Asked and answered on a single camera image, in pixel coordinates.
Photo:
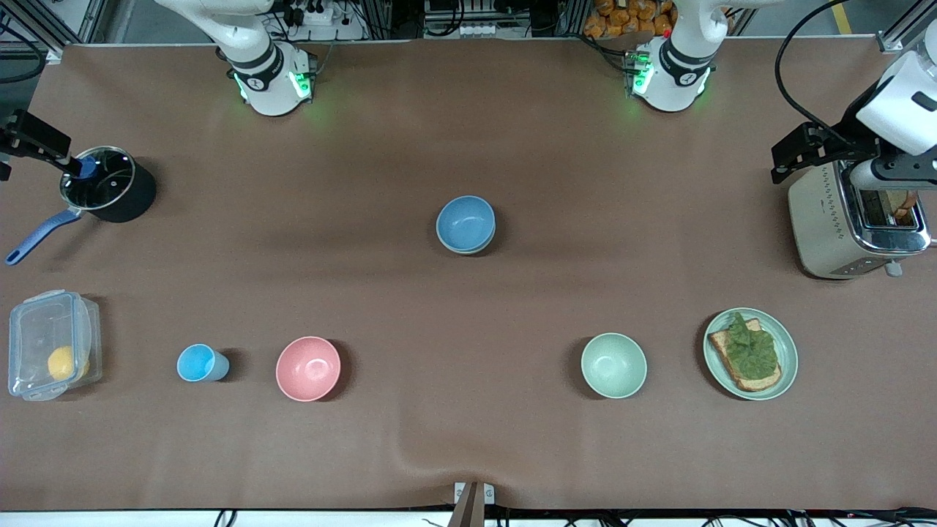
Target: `plate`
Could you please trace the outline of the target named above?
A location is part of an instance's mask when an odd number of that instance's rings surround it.
[[[746,392],[740,390],[738,386],[736,386],[736,383],[732,381],[729,372],[725,369],[725,365],[722,363],[722,359],[719,357],[719,352],[716,350],[716,347],[709,341],[710,334],[729,327],[735,313],[740,313],[745,320],[753,318],[758,319],[762,329],[767,331],[771,337],[774,337],[774,351],[778,354],[778,364],[781,365],[781,379],[777,384],[767,390],[762,390],[760,392]],[[719,384],[722,384],[723,388],[729,390],[734,395],[748,400],[774,399],[786,392],[787,389],[791,387],[791,384],[794,383],[794,378],[797,376],[797,347],[794,345],[794,339],[791,338],[791,334],[787,332],[787,329],[785,329],[777,319],[758,309],[734,308],[716,315],[716,318],[712,319],[712,322],[710,322],[709,326],[706,328],[706,334],[703,335],[703,358],[706,359],[706,365],[709,366],[709,371],[712,372],[712,376],[719,381]]]

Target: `container lid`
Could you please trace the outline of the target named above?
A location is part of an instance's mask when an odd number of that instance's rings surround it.
[[[91,350],[91,320],[82,298],[49,291],[9,315],[10,395],[48,400],[84,374]]]

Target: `bread slice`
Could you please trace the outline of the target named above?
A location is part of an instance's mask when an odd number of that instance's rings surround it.
[[[745,325],[751,331],[760,331],[761,323],[758,322],[758,319],[751,319],[745,321]],[[729,330],[723,329],[716,333],[711,333],[709,335],[709,341],[712,342],[712,345],[716,347],[716,351],[719,352],[719,357],[722,359],[722,363],[725,365],[725,370],[729,372],[729,376],[732,377],[732,381],[736,383],[738,389],[745,392],[760,392],[762,390],[767,390],[771,386],[778,383],[781,380],[781,365],[779,364],[774,368],[774,373],[765,377],[764,379],[758,379],[757,381],[749,381],[748,379],[742,379],[738,372],[732,368],[732,364],[729,362]]]

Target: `plastic food container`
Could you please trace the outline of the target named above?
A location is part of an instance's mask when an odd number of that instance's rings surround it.
[[[34,296],[9,314],[10,395],[50,400],[101,378],[97,304],[67,291]]]

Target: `blue handle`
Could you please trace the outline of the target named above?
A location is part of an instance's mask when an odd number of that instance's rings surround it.
[[[68,225],[72,221],[78,221],[82,217],[82,211],[78,209],[67,208],[55,216],[43,221],[32,234],[26,236],[22,243],[7,255],[7,265],[16,265],[30,253],[39,242],[46,239],[46,236],[55,229],[63,225]]]

